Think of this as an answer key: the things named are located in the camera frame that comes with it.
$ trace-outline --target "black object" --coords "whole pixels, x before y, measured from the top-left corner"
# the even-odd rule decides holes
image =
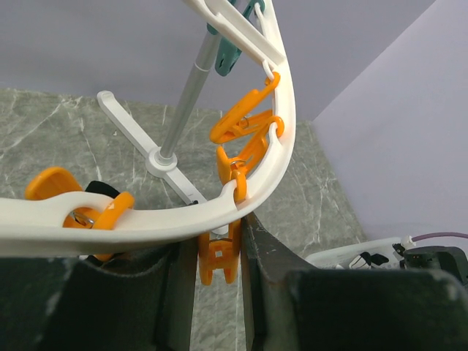
[[[404,252],[407,268],[442,269],[453,274],[464,286],[468,285],[467,256],[458,247],[426,246]]]
[[[102,181],[92,181],[86,187],[85,192],[93,192],[95,194],[107,195],[108,197],[111,197],[113,199],[120,195],[120,192],[117,189]]]
[[[400,256],[403,257],[403,253],[404,253],[404,250],[405,250],[405,248],[403,247],[403,245],[401,245],[400,243],[398,243],[398,244],[393,244],[392,247],[393,247],[393,249],[395,250],[395,252],[396,252],[397,254],[399,254]]]
[[[384,263],[388,263],[389,261],[390,260],[382,254],[373,254],[371,256],[371,262],[373,265],[383,265]]]
[[[468,350],[468,295],[449,273],[321,270],[243,220],[247,350]]]
[[[468,350],[468,295],[451,274],[320,270],[254,214],[242,231],[248,351]],[[196,239],[100,267],[1,259],[0,350],[189,350],[196,269]]]
[[[0,350],[188,350],[196,262],[195,239],[101,267],[2,259]]]

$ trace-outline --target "orange clip hook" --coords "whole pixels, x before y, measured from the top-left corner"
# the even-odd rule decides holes
[[[229,224],[228,238],[210,240],[210,234],[198,236],[198,267],[203,285],[211,285],[213,271],[223,269],[228,284],[235,281],[241,250],[241,220]]]
[[[264,123],[272,116],[272,110],[258,113],[249,118],[246,115],[278,86],[280,75],[278,72],[273,72],[273,76],[273,80],[269,78],[265,80],[266,87],[262,91],[257,89],[250,91],[213,126],[210,132],[210,140],[213,143],[227,143],[263,128]]]

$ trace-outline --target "gray marble surface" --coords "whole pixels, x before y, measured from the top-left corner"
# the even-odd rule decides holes
[[[122,102],[162,143],[173,107]],[[218,110],[195,110],[176,150],[179,167],[207,197],[221,190],[208,131]],[[146,172],[144,158],[113,126],[94,98],[0,90],[0,196],[23,197],[30,180],[53,165],[86,186],[103,180],[137,199],[136,209],[183,206],[176,193]],[[290,166],[272,196],[256,211],[265,227],[302,257],[365,241],[308,122],[299,122]],[[245,350],[242,290],[221,272],[204,287],[197,279],[192,350]]]

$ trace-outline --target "drying rack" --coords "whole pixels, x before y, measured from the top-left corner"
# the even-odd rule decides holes
[[[154,244],[181,241],[213,230],[227,232],[227,224],[253,212],[281,181],[295,140],[295,100],[290,68],[276,20],[273,3],[265,0],[263,12],[255,6],[261,31],[253,26],[230,2],[184,0],[208,25],[208,33],[194,63],[175,110],[166,140],[159,147],[116,101],[109,91],[101,91],[101,108],[146,158],[150,174],[163,178],[185,201],[197,203],[164,210],[127,210],[108,230],[63,228],[64,218],[76,208],[104,211],[109,197],[88,192],[67,192],[47,200],[0,199],[0,256],[76,256],[96,252],[125,252]],[[177,168],[174,154],[182,130],[197,101],[216,55],[219,42],[229,40],[265,70],[281,75],[273,92],[273,112],[281,116],[284,131],[276,134],[276,123],[268,130],[268,150],[246,180],[243,201],[234,201],[235,181],[228,181],[213,200],[206,200]]]

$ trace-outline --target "gray metal rod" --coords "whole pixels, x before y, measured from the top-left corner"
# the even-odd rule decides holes
[[[207,32],[205,35],[197,60],[190,71],[189,78],[182,91],[181,98],[178,101],[173,120],[167,131],[167,136],[159,150],[159,155],[157,155],[158,161],[162,164],[170,164],[171,162],[182,131],[189,120],[193,107],[200,96],[206,78],[213,66],[220,40],[220,34],[213,35]]]

